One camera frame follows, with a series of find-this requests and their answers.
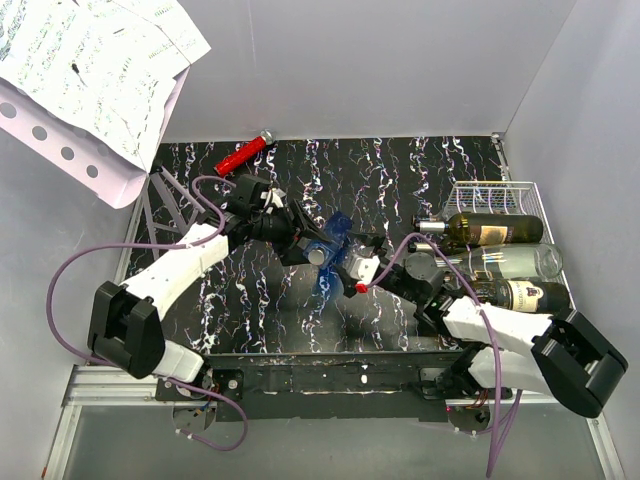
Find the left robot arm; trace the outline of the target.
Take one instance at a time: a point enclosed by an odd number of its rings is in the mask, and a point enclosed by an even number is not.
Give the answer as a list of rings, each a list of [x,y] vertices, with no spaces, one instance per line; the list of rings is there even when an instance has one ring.
[[[249,241],[270,244],[284,266],[323,264],[329,237],[300,202],[284,197],[268,180],[242,175],[167,253],[120,284],[101,285],[88,333],[91,352],[136,379],[173,378],[188,398],[205,398],[213,377],[203,357],[166,339],[161,322],[198,278]]]

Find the red glitter microphone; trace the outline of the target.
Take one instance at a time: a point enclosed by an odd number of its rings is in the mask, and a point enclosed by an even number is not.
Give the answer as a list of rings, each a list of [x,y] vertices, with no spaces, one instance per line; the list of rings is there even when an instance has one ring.
[[[219,162],[215,166],[215,172],[221,177],[229,175],[263,151],[267,146],[272,145],[274,141],[274,135],[271,131],[267,129],[262,130],[253,140]]]

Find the blue square glass bottle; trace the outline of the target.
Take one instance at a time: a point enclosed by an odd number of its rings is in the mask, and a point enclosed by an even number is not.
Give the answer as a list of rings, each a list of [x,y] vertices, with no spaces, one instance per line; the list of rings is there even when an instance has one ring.
[[[328,241],[311,240],[303,251],[304,258],[318,269],[315,293],[329,298],[342,291],[347,298],[357,294],[357,280],[347,273],[346,262],[353,241],[349,238],[353,221],[336,212],[324,224],[322,232]]]

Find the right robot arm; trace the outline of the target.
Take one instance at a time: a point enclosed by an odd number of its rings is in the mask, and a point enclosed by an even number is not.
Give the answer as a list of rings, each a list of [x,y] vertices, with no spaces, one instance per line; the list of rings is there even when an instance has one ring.
[[[372,234],[347,235],[336,271],[346,296],[379,286],[414,303],[431,331],[463,343],[457,360],[422,388],[469,398],[483,390],[525,390],[552,396],[586,418],[601,413],[629,364],[582,313],[524,313],[483,303],[469,284],[461,293],[445,287],[438,265],[452,262],[440,251],[397,264],[383,242]]]

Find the dark green wine bottle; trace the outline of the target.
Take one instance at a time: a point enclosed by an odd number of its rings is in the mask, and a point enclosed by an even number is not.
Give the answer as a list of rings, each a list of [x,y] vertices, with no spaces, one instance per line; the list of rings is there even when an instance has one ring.
[[[462,245],[490,246],[538,243],[544,235],[543,221],[533,215],[457,213],[447,220],[414,219],[414,230],[443,235]]]

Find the dark wine bottle white label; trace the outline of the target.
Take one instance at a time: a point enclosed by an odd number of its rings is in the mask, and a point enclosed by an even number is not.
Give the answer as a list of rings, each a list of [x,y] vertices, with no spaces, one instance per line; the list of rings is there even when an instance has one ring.
[[[570,307],[567,288],[555,282],[529,280],[472,281],[481,303],[522,313],[555,314]]]

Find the clear glass bottle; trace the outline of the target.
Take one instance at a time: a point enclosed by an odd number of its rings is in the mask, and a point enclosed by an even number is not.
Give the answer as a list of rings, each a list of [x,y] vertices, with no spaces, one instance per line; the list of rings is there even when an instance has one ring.
[[[477,247],[448,257],[458,271],[473,280],[553,280],[561,274],[563,257],[552,244],[505,244]]]

